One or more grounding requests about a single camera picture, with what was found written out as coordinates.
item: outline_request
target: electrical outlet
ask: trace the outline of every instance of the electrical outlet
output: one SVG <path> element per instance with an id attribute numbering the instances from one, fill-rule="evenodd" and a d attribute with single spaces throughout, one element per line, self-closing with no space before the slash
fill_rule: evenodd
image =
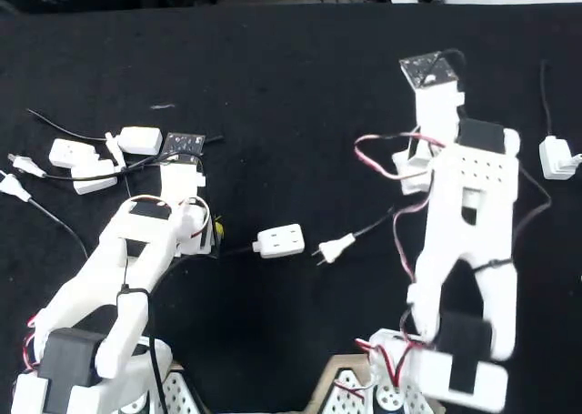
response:
<path id="1" fill-rule="evenodd" d="M 253 251 L 263 258 L 287 257 L 305 250 L 301 226 L 298 224 L 274 227 L 259 232 L 253 243 Z"/>
<path id="2" fill-rule="evenodd" d="M 73 168 L 89 162 L 96 162 L 99 155 L 95 147 L 77 141 L 57 138 L 51 147 L 48 160 L 55 167 Z"/>

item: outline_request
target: perforated metal bracket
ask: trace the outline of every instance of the perforated metal bracket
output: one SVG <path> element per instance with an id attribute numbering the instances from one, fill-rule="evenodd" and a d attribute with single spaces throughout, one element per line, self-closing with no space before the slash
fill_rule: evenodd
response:
<path id="1" fill-rule="evenodd" d="M 340 370 L 336 380 L 350 389 L 361 387 L 361 383 L 352 369 Z M 363 391 L 362 396 L 364 397 L 363 399 L 332 384 L 319 414 L 369 414 L 365 411 L 366 405 Z"/>

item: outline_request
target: black surface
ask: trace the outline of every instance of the black surface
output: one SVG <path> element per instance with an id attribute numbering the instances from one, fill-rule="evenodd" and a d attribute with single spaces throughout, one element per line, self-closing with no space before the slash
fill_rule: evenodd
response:
<path id="1" fill-rule="evenodd" d="M 520 158 L 541 178 L 545 135 L 538 63 L 557 135 L 582 149 L 578 79 L 582 7 L 288 6 L 45 16 L 0 22 L 0 157 L 27 153 L 48 167 L 58 134 L 31 107 L 88 134 L 122 126 L 226 135 L 205 167 L 225 245 L 298 222 L 308 250 L 386 212 L 399 186 L 358 162 L 354 139 L 415 125 L 398 60 L 456 47 L 467 55 L 467 112 L 520 131 Z M 151 110 L 174 103 L 175 108 Z M 406 143 L 388 142 L 382 158 Z M 2 168 L 8 168 L 7 161 Z M 78 196 L 68 184 L 22 179 L 35 198 L 95 245 L 126 198 L 123 183 Z M 155 193 L 153 167 L 130 178 Z M 549 182 L 554 206 L 517 244 L 517 346 L 507 363 L 507 412 L 578 412 L 582 358 L 580 180 Z M 520 181 L 517 218 L 542 201 Z M 0 197 L 2 409 L 22 367 L 25 322 L 82 264 L 75 243 L 34 209 Z M 424 215 L 401 223 L 414 260 Z M 461 297 L 463 283 L 446 294 Z M 397 328 L 406 275 L 390 227 L 358 241 L 333 266 L 308 253 L 193 260 L 154 297 L 157 332 L 215 410 L 301 409 L 330 355 L 354 337 Z"/>
<path id="2" fill-rule="evenodd" d="M 75 385 L 92 387 L 101 381 L 95 370 L 95 354 L 104 337 L 77 328 L 51 332 L 38 368 L 38 377 L 48 380 L 43 412 L 66 414 Z"/>

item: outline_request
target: power adapter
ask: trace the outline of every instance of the power adapter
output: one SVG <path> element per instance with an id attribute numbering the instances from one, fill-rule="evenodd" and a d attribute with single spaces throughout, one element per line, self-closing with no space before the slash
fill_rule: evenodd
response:
<path id="1" fill-rule="evenodd" d="M 539 145 L 539 159 L 548 180 L 570 179 L 582 163 L 582 155 L 572 156 L 567 141 L 555 136 L 546 136 Z"/>

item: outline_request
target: white block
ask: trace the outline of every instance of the white block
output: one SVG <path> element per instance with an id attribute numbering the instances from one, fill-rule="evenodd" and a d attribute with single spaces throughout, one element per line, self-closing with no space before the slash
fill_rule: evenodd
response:
<path id="1" fill-rule="evenodd" d="M 124 127 L 117 137 L 117 144 L 126 153 L 157 155 L 162 146 L 162 132 L 157 127 Z"/>
<path id="2" fill-rule="evenodd" d="M 90 164 L 83 164 L 71 168 L 71 177 L 103 176 L 115 173 L 115 167 L 111 159 L 104 159 Z M 86 180 L 73 182 L 77 194 L 87 194 L 100 189 L 112 187 L 117 183 L 117 177 L 109 177 L 99 180 Z"/>
<path id="3" fill-rule="evenodd" d="M 43 414 L 48 380 L 38 378 L 36 373 L 21 374 L 16 381 L 12 401 L 12 414 Z"/>
<path id="4" fill-rule="evenodd" d="M 48 160 L 55 167 L 73 168 L 99 159 L 95 147 L 77 141 L 57 138 L 48 154 Z"/>

